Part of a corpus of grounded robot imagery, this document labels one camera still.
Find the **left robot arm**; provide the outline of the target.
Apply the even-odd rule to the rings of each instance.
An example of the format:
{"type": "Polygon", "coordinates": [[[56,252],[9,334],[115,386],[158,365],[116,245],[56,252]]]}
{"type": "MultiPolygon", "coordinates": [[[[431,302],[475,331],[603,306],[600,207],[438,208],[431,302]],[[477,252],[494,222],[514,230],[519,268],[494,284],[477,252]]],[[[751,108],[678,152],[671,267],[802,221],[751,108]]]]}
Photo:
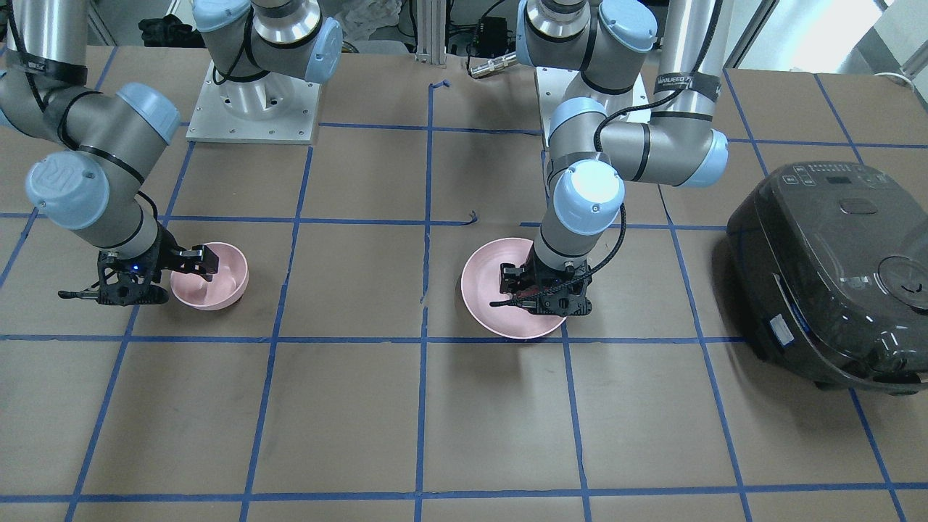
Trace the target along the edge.
{"type": "Polygon", "coordinates": [[[732,1],[672,1],[650,118],[631,123],[632,90],[658,23],[639,1],[523,1],[517,56],[576,70],[548,129],[550,201],[520,267],[500,268],[505,305],[542,316],[583,316],[595,269],[589,253],[624,212],[624,183],[707,187],[728,162],[713,129],[732,1]]]}

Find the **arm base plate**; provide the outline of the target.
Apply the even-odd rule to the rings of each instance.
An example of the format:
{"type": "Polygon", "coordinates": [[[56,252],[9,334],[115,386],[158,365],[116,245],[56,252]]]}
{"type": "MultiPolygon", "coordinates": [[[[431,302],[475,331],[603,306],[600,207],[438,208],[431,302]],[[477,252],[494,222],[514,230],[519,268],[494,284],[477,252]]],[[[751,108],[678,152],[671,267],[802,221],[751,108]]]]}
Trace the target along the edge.
{"type": "Polygon", "coordinates": [[[274,72],[251,83],[218,85],[218,78],[211,62],[186,132],[189,141],[312,144],[322,85],[274,72]]]}
{"type": "Polygon", "coordinates": [[[551,132],[552,115],[561,102],[581,96],[593,98],[606,108],[607,115],[626,107],[650,103],[641,75],[637,76],[630,91],[620,95],[609,95],[588,86],[577,70],[537,68],[536,91],[545,151],[550,149],[548,135],[551,132]]]}

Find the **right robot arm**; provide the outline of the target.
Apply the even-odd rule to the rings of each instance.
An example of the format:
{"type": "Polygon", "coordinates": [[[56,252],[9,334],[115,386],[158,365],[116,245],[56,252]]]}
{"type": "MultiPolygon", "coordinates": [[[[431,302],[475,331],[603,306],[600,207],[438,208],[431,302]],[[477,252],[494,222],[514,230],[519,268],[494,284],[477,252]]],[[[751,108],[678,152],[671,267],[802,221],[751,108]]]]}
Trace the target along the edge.
{"type": "MultiPolygon", "coordinates": [[[[193,16],[225,85],[262,85],[273,74],[322,85],[341,59],[344,29],[315,1],[196,1],[193,16]]],[[[180,245],[141,189],[179,128],[179,110],[143,83],[113,95],[90,89],[87,19],[86,1],[7,2],[2,125],[61,146],[29,169],[25,192],[97,250],[96,282],[59,298],[160,305],[169,271],[207,310],[235,302],[246,259],[217,244],[180,245]]]]}

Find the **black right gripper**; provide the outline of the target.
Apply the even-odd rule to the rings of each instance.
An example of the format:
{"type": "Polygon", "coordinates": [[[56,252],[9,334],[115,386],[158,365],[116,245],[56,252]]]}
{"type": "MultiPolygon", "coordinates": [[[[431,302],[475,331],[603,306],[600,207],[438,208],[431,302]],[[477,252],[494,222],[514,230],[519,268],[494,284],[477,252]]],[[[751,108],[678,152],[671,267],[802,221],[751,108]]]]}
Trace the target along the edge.
{"type": "Polygon", "coordinates": [[[212,282],[219,258],[209,245],[186,250],[171,233],[159,233],[152,246],[138,257],[120,259],[114,252],[97,255],[96,303],[101,305],[160,305],[169,300],[159,287],[163,270],[199,275],[212,282]]]}

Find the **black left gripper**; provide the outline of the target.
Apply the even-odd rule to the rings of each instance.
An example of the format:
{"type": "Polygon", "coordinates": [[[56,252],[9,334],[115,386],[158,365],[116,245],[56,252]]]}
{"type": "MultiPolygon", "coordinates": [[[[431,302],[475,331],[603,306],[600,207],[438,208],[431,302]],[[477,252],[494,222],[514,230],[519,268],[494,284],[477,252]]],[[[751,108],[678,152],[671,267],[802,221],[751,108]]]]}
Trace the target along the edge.
{"type": "Polygon", "coordinates": [[[591,268],[587,261],[570,262],[564,270],[548,267],[531,250],[524,264],[500,265],[500,293],[510,295],[498,303],[523,308],[536,316],[587,316],[592,303],[587,298],[591,268]],[[513,300],[524,287],[537,285],[536,298],[513,300]]]}

